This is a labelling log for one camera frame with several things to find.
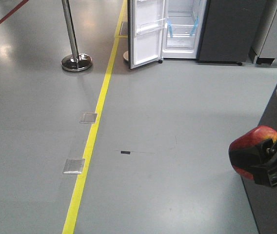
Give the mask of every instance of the refrigerator shelf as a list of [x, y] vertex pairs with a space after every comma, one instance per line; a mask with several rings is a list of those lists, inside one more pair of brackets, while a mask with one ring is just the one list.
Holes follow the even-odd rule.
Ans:
[[171, 24], [167, 30], [166, 48], [188, 48], [192, 49], [195, 42], [195, 34], [192, 34], [193, 25]]
[[137, 25], [137, 34], [143, 35], [146, 33], [151, 33], [157, 30], [161, 30], [164, 28], [165, 19], [159, 19], [154, 22], [138, 24]]

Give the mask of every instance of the refrigerator door shelf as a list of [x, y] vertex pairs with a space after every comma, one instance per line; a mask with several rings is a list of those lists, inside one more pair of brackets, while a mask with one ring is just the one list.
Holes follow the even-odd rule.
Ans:
[[139, 24], [137, 26], [137, 34], [143, 35], [146, 33], [154, 32], [157, 30], [161, 30], [164, 27], [165, 18], [156, 20], [154, 22]]

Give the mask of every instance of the white appliance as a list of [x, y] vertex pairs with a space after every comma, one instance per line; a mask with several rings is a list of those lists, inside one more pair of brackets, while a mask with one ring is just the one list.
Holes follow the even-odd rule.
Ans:
[[196, 59], [206, 0], [128, 0], [129, 68]]

